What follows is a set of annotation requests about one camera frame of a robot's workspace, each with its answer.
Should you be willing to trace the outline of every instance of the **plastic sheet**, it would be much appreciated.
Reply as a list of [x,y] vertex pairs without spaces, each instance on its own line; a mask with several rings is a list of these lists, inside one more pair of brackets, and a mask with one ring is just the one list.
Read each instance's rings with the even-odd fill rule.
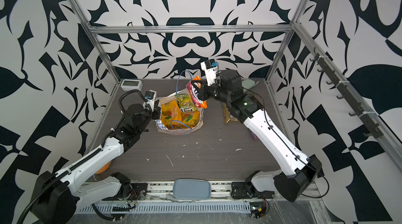
[[[137,206],[155,205],[153,202],[137,202]],[[202,213],[137,213],[127,214],[122,220],[117,220],[116,223],[121,224],[156,224],[156,223],[175,223],[175,224],[312,224],[316,223],[310,201],[269,201],[269,212],[260,219],[251,218],[250,214],[242,212],[202,212]],[[111,224],[112,221],[103,220],[95,213],[93,214],[76,214],[68,222],[69,224],[90,224],[90,223],[105,223]]]

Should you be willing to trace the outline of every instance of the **dark wood tabletop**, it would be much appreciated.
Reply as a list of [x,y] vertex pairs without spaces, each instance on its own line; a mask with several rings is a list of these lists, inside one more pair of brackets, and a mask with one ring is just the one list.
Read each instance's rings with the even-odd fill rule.
[[[188,80],[179,80],[179,90]],[[176,90],[176,80],[143,80],[142,93],[157,91],[157,97],[168,96]],[[279,126],[264,80],[251,89],[265,100],[266,110]],[[124,94],[120,87],[105,117],[99,135],[98,146],[104,135],[116,126],[121,118],[119,97]],[[142,103],[134,93],[123,100],[127,108],[133,103]],[[255,170],[272,171],[279,165],[259,140],[254,140],[250,131],[239,122],[224,123],[222,103],[209,99],[204,110],[204,125],[186,135],[174,136],[158,132],[155,121],[148,125],[140,140],[123,155],[115,158],[102,174],[101,180],[114,172],[121,172],[131,180],[159,181],[179,178],[204,180],[243,180]]]

